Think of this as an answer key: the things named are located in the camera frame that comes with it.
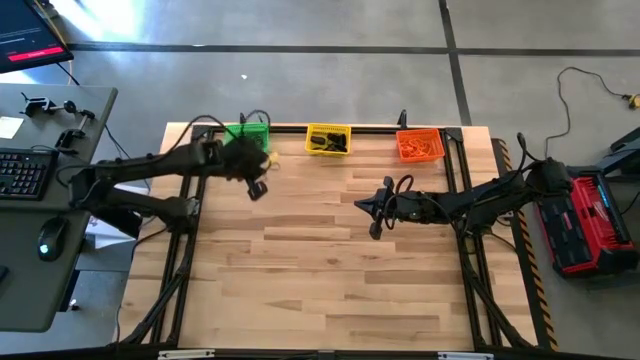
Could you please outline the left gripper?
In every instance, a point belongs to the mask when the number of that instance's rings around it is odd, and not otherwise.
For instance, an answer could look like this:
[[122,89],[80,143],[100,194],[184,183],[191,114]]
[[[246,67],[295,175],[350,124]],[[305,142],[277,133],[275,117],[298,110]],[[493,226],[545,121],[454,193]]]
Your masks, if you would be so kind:
[[268,192],[268,187],[259,179],[267,173],[269,156],[248,137],[238,137],[222,147],[221,156],[227,180],[246,180],[248,195],[252,201]]

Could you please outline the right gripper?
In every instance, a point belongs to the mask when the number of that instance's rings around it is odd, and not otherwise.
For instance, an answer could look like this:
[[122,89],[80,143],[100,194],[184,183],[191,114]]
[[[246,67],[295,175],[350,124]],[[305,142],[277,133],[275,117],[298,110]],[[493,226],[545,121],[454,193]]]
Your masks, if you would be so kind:
[[386,217],[390,220],[412,223],[433,223],[436,215],[433,201],[418,192],[403,192],[394,195],[394,180],[385,176],[383,186],[372,197],[356,200],[354,205],[371,214],[373,222],[369,235],[379,240]]

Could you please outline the orange plastic basket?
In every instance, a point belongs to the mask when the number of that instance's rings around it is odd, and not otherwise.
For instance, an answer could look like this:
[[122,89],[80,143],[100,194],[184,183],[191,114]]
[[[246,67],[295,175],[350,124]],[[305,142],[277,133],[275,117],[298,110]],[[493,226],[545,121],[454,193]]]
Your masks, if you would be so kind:
[[430,136],[439,136],[441,139],[440,131],[436,128],[397,131],[396,144],[397,144],[397,148],[400,156],[400,161],[404,163],[431,162],[439,158],[442,158],[445,155],[442,140],[441,140],[442,145],[440,147],[433,147],[434,155],[426,156],[424,158],[410,158],[409,157],[410,152],[405,152],[401,148],[401,143],[403,141],[408,141],[411,138],[420,138],[425,142]]

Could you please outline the green plastic basket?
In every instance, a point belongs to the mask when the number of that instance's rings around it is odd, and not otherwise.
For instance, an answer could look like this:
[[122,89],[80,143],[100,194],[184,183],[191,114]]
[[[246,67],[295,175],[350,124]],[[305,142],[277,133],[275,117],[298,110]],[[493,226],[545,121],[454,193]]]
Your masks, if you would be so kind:
[[236,123],[227,126],[224,131],[223,143],[226,144],[235,137],[245,136],[253,140],[264,152],[269,150],[270,127],[267,123]]

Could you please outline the yellow plastic basket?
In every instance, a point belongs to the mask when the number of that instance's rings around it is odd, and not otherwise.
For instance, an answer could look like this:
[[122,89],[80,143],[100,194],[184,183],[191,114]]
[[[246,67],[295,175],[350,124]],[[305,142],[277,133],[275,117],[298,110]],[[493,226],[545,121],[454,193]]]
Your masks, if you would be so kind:
[[351,127],[311,123],[307,127],[305,150],[312,155],[346,156],[351,151]]

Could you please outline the black desk leg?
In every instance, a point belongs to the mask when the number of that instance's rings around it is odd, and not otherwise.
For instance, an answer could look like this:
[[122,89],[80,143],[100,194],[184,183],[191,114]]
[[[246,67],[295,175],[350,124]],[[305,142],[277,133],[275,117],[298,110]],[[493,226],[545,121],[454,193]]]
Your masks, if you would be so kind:
[[106,208],[93,211],[86,232],[91,235],[137,238],[142,218],[135,212],[119,208]]

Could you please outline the white paper sheet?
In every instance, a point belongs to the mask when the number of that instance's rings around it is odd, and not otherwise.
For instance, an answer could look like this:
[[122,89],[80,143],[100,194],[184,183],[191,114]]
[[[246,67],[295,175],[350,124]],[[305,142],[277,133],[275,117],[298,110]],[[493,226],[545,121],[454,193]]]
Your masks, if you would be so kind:
[[133,237],[126,235],[124,232],[93,216],[89,219],[85,234],[94,242],[96,249],[134,240]]

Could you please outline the yellow black hazard strip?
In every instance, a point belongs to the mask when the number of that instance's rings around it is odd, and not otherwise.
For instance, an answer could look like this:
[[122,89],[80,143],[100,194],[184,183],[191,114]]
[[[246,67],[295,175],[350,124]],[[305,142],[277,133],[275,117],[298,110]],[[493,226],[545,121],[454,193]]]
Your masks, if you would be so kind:
[[546,299],[544,285],[536,262],[524,212],[519,209],[510,218],[510,227],[530,309],[537,344],[545,350],[558,350],[558,343]]

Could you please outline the black desk clamp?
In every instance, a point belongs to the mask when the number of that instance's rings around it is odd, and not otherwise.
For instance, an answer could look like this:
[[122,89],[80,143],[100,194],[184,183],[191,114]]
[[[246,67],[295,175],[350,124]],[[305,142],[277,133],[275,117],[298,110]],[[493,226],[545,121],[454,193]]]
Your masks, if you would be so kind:
[[27,117],[34,117],[38,113],[53,115],[58,111],[65,111],[71,114],[77,112],[77,106],[70,100],[58,106],[49,97],[28,97],[24,92],[22,92],[21,95],[25,101],[21,114]]
[[78,151],[72,147],[73,142],[76,139],[84,139],[86,133],[84,132],[85,125],[95,119],[95,114],[89,110],[83,109],[78,112],[82,116],[80,125],[77,128],[70,128],[64,130],[58,137],[55,143],[55,149],[66,155],[75,155]]

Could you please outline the black computer mouse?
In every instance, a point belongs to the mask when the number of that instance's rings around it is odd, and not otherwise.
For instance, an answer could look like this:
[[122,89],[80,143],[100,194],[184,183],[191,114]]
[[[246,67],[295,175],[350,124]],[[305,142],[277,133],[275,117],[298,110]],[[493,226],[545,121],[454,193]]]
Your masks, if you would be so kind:
[[69,221],[62,216],[50,218],[42,225],[37,240],[37,252],[42,261],[53,262],[62,254],[68,225]]

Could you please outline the red and black tool box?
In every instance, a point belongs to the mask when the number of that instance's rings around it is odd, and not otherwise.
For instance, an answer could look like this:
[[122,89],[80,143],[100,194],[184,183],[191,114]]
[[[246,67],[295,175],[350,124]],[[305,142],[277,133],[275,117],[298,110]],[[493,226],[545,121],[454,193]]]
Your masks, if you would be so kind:
[[564,278],[616,275],[640,265],[601,169],[568,169],[573,190],[537,203],[552,267]]

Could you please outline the black backlit keyboard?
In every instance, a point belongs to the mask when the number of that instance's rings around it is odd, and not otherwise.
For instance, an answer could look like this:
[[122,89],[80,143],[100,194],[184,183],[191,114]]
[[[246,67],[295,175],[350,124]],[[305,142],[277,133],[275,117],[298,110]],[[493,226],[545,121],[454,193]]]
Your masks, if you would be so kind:
[[56,150],[0,148],[0,200],[40,201],[58,155]]

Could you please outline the grey desk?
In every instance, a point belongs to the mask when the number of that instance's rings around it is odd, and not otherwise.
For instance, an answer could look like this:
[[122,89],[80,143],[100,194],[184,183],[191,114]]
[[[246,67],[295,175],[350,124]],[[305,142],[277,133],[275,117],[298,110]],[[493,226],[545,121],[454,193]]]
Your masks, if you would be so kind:
[[[81,164],[93,158],[118,90],[114,87],[0,83],[0,117],[22,120],[10,139],[0,147],[29,149],[55,145],[66,129],[76,128],[82,117],[65,111],[22,113],[26,97],[47,97],[56,104],[66,100],[95,114],[83,130],[86,137],[73,142],[77,156],[61,156],[58,164]],[[63,250],[52,262],[38,256],[38,236],[46,221],[62,215],[68,220]],[[8,274],[0,281],[0,331],[45,332],[60,310],[65,291],[84,239],[89,214],[69,210],[68,190],[51,179],[40,201],[0,201],[0,265]]]

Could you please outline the pale paper note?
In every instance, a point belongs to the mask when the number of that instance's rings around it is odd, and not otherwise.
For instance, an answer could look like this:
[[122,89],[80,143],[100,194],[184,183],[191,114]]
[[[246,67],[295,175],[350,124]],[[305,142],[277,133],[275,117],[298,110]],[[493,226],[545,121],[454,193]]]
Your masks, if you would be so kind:
[[22,118],[0,116],[0,139],[13,139],[23,122]]

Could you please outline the dark blue equipment case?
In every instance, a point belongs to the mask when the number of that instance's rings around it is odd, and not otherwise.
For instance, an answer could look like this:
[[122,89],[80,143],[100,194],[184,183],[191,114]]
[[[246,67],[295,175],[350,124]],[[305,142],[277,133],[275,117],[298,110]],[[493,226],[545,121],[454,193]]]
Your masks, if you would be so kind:
[[596,167],[606,174],[619,171],[625,176],[640,176],[640,127],[613,142],[609,149]]

